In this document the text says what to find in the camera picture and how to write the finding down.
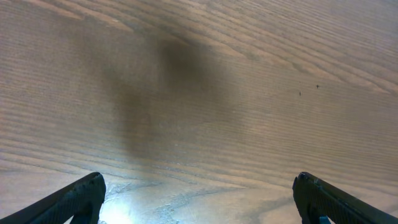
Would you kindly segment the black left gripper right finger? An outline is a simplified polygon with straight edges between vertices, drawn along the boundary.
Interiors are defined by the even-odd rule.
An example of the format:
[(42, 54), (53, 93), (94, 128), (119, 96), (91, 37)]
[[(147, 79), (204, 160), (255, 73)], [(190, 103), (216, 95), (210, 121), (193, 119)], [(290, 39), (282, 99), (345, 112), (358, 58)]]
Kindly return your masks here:
[(302, 224), (397, 224), (397, 218), (308, 173), (294, 180), (293, 198)]

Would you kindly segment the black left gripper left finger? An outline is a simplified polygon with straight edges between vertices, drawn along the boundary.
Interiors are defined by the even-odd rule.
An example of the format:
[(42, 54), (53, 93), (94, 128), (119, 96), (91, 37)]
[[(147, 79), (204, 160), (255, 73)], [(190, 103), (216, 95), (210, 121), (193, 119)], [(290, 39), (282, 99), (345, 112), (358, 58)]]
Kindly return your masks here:
[(97, 224), (106, 185), (99, 172), (90, 173), (28, 207), (1, 219), (1, 224)]

